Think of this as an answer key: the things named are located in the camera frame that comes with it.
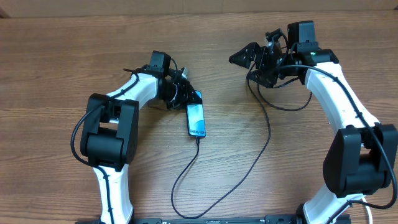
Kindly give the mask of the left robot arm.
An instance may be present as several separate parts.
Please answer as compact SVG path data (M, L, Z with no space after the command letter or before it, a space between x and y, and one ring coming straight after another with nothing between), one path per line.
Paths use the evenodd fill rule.
M81 130L80 152L71 150L77 160L93 168L98 180L102 212L95 223L132 223L128 170L137 149L139 110L153 99L162 100L168 110L202 103L188 81L188 68L172 68L174 63L169 54L153 51L148 64L130 70L123 86L88 98L70 144L74 146Z

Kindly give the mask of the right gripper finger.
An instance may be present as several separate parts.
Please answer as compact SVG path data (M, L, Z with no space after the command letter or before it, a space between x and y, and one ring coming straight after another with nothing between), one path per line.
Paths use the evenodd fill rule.
M273 88L277 83L278 76L276 73L264 73L261 70L251 71L246 75L247 80L252 80L266 88Z
M259 44L256 42L251 42L247 44L247 46L245 46L240 51L236 52L235 54L232 54L229 57L228 61L229 63L249 69L251 66L251 62L254 61L259 50L260 50Z

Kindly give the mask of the blue screen smartphone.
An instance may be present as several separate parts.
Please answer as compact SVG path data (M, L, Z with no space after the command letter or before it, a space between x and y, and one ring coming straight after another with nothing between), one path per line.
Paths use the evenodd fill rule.
M202 104L188 105L186 110L187 128L190 136L206 137L205 117Z

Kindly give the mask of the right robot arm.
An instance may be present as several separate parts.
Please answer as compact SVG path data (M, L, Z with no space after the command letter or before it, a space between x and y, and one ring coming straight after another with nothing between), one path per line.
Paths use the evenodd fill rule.
M266 223L349 223L346 209L386 187L397 188L394 163L397 129L382 124L360 102L343 75L337 56L321 49L313 21L288 25L232 54L229 62L248 69L247 81L277 88L278 80L299 80L323 108L334 140L323 162L324 184L294 214L266 215Z

